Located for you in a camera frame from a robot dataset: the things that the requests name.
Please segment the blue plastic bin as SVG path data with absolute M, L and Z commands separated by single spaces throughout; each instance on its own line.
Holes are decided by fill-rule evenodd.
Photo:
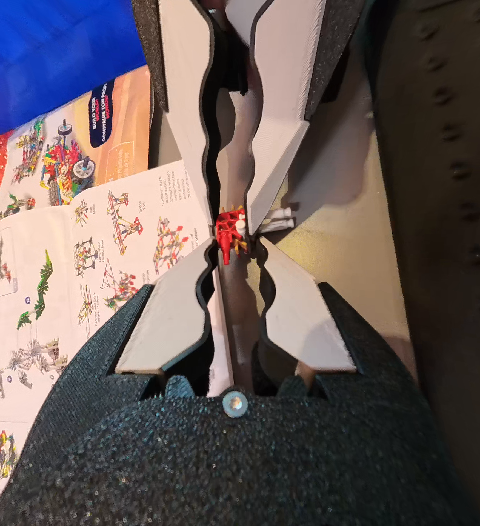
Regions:
M 131 1 L 0 1 L 0 134 L 145 64 Z

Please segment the white printed instruction sheet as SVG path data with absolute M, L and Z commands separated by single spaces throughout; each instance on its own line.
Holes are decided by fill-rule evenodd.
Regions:
M 183 161 L 0 220 L 0 494 L 82 345 L 208 238 Z

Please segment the red yellow K'nex assembly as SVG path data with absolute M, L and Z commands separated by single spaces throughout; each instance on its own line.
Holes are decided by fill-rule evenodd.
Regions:
M 237 210 L 237 209 L 239 209 L 240 207 L 244 208 L 243 205 L 239 205 L 238 207 L 232 206 L 231 209 L 230 209 L 229 211 L 231 211 L 231 210 Z M 223 212 L 223 211 L 225 211 L 225 212 L 229 212 L 229 211 L 226 211 L 225 208 L 222 208 L 222 211 L 221 211 L 221 212 Z M 246 242 L 246 248 L 243 248 L 242 246 L 239 246 L 239 247 L 236 247 L 236 248 L 231 247 L 231 251 L 234 251 L 234 252 L 236 253 L 237 256 L 239 256 L 241 252 L 243 252 L 243 253 L 247 253 L 247 252 L 248 252 L 248 243 L 247 243 L 246 239 L 245 239 L 245 242 Z

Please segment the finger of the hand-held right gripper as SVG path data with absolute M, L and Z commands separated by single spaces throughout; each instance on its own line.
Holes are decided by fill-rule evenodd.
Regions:
M 224 33 L 198 1 L 158 1 L 167 120 L 209 227 L 219 214 L 216 105 L 224 77 Z
M 226 16 L 242 41 L 262 90 L 251 143 L 254 175 L 245 197 L 254 235 L 282 185 L 309 127 L 305 111 L 326 1 L 227 1 Z

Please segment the orange and red toy bag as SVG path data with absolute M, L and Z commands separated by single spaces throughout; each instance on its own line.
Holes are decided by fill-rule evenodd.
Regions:
M 151 87 L 145 65 L 0 135 L 0 220 L 145 171 Z

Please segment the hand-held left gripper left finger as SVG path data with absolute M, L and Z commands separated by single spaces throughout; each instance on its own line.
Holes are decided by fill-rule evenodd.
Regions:
M 115 367 L 118 374 L 166 373 L 202 344 L 210 330 L 202 285 L 212 272 L 208 238 L 163 274 L 133 328 Z

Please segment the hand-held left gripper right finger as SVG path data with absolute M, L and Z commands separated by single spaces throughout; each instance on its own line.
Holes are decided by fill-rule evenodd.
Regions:
M 315 372 L 356 371 L 314 277 L 267 238 L 258 239 L 265 345 Z

